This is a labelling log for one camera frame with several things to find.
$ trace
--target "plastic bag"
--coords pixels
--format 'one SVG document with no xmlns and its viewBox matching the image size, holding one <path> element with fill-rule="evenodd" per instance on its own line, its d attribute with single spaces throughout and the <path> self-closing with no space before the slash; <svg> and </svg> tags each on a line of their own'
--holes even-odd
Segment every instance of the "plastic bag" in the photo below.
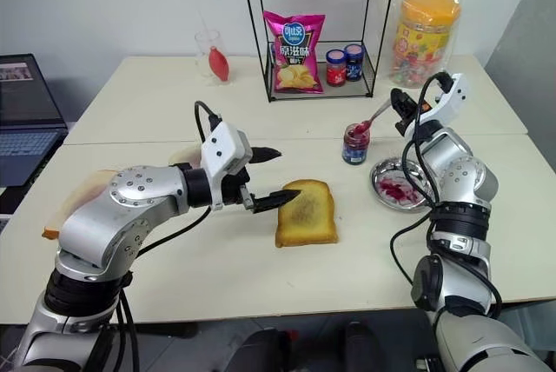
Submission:
<svg viewBox="0 0 556 372">
<path fill-rule="evenodd" d="M 446 68 L 457 23 L 465 14 L 462 0 L 392 0 L 385 56 L 389 76 L 398 85 L 418 88 L 433 73 Z"/>
<path fill-rule="evenodd" d="M 264 11 L 275 35 L 275 90 L 322 93 L 314 48 L 324 15 L 282 17 Z"/>
</svg>

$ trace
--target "laptop screen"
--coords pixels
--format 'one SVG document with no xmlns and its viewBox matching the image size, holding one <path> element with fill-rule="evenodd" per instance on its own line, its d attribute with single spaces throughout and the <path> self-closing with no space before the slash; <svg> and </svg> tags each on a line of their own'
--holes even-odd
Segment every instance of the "laptop screen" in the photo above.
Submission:
<svg viewBox="0 0 556 372">
<path fill-rule="evenodd" d="M 59 123 L 62 116 L 33 55 L 0 56 L 0 125 Z"/>
</svg>

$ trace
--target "table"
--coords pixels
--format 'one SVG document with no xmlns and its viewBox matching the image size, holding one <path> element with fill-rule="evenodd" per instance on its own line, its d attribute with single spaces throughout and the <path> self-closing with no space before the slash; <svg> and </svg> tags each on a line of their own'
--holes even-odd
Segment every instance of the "table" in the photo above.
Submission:
<svg viewBox="0 0 556 372">
<path fill-rule="evenodd" d="M 374 98 L 269 103 L 257 58 L 232 56 L 230 66 L 229 85 L 206 86 L 192 57 L 128 57 L 65 143 L 195 140 L 195 100 L 205 101 L 251 139 L 340 138 L 349 123 L 369 118 L 393 88 L 389 80 L 378 79 Z M 448 69 L 465 73 L 473 87 L 461 116 L 451 125 L 454 130 L 461 135 L 526 133 L 526 127 L 473 56 L 454 56 Z M 419 94 L 417 90 L 408 92 L 415 99 Z M 386 111 L 375 121 L 373 136 L 399 137 L 394 128 L 399 120 L 393 110 Z"/>
<path fill-rule="evenodd" d="M 487 240 L 493 282 L 506 302 L 556 297 L 553 191 L 556 175 L 528 136 L 463 136 L 499 178 Z M 258 195 L 304 177 L 326 181 L 336 203 L 340 242 L 277 249 L 275 211 L 252 215 L 242 206 L 215 212 L 185 236 L 133 265 L 129 299 L 138 322 L 179 322 L 413 306 L 409 286 L 388 250 L 390 236 L 421 217 L 381 205 L 368 183 L 372 165 L 398 156 L 403 140 L 375 139 L 360 167 L 341 160 L 337 139 L 253 141 L 283 157 L 249 165 Z M 40 235 L 50 215 L 91 171 L 132 164 L 164 165 L 192 143 L 62 146 L 0 235 L 0 323 L 25 323 L 54 267 L 56 242 Z M 191 210 L 155 229 L 147 242 L 189 224 Z M 400 239 L 402 264 L 426 254 L 425 229 Z"/>
</svg>

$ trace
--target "pink chip bag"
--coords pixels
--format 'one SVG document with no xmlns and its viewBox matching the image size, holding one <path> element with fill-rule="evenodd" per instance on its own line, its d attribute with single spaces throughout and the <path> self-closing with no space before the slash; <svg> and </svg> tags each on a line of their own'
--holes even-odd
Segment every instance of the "pink chip bag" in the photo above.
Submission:
<svg viewBox="0 0 556 372">
<path fill-rule="evenodd" d="M 322 93 L 314 47 L 324 15 L 282 17 L 262 13 L 275 35 L 275 90 Z"/>
</svg>

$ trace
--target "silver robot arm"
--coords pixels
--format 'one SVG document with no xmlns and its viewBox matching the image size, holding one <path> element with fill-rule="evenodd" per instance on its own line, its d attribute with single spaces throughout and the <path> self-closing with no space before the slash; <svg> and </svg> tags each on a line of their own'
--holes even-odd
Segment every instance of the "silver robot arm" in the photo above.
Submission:
<svg viewBox="0 0 556 372">
<path fill-rule="evenodd" d="M 243 132 L 222 120 L 216 121 L 201 151 L 198 169 L 184 163 L 135 166 L 117 173 L 100 196 L 66 220 L 56 268 L 23 335 L 16 367 L 102 370 L 114 335 L 109 320 L 120 290 L 131 281 L 129 269 L 153 228 L 190 207 L 218 210 L 243 204 L 257 213 L 278 208 L 300 192 L 276 191 L 261 199 L 250 194 L 245 165 L 281 154 L 251 148 Z"/>
<path fill-rule="evenodd" d="M 409 130 L 411 138 L 416 104 L 397 91 L 392 103 L 402 121 L 396 127 L 403 136 Z M 493 299 L 493 290 L 487 287 L 491 278 L 487 231 L 498 181 L 458 135 L 443 127 L 457 114 L 457 104 L 465 99 L 462 94 L 469 95 L 461 74 L 453 76 L 448 91 L 459 94 L 445 97 L 455 107 L 448 106 L 449 112 L 443 113 L 447 102 L 440 100 L 440 110 L 421 117 L 420 128 L 430 133 L 420 140 L 421 153 L 439 187 L 440 202 L 431 212 L 427 232 L 431 254 L 417 265 L 411 296 L 429 314 L 447 372 L 549 372 L 511 329 L 487 316 Z"/>
</svg>

